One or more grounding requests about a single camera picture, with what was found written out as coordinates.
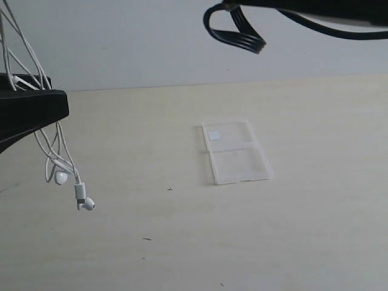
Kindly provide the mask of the white wired earphones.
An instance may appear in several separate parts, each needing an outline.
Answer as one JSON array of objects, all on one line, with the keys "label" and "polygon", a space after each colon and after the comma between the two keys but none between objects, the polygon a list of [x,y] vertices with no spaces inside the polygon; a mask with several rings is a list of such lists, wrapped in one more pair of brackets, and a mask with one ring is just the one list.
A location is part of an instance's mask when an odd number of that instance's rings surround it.
[{"label": "white wired earphones", "polygon": [[[40,64],[35,52],[33,51],[30,43],[25,38],[23,31],[21,30],[16,18],[7,1],[2,2],[5,5],[5,9],[1,9],[1,47],[2,57],[5,66],[5,73],[8,77],[8,81],[12,90],[26,91],[32,90],[48,90],[52,89],[52,85],[45,74],[42,65]],[[34,63],[38,77],[33,76],[33,73],[16,57],[16,55],[9,49],[6,41],[4,20],[7,20],[14,31],[18,34],[23,42],[23,45],[29,54],[32,62]],[[10,59],[13,59],[22,68],[29,77],[33,80],[34,84],[22,80],[12,72]],[[63,185],[67,181],[69,175],[73,175],[75,179],[75,200],[78,210],[95,210],[96,204],[94,200],[89,198],[86,194],[85,183],[81,181],[81,175],[75,166],[75,162],[70,155],[69,148],[67,147],[66,139],[64,138],[62,125],[60,121],[55,122],[55,136],[53,140],[49,140],[44,129],[39,129],[34,133],[38,146],[45,154],[45,180],[50,182],[54,180],[58,185]]]}]

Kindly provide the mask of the clear plastic storage case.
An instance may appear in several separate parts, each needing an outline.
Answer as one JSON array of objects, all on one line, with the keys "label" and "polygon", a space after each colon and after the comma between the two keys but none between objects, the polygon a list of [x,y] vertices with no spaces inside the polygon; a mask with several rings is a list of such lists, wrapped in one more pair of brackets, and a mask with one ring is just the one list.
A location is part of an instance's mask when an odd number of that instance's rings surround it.
[{"label": "clear plastic storage case", "polygon": [[251,122],[242,118],[207,118],[192,127],[199,177],[206,186],[265,181],[273,167]]}]

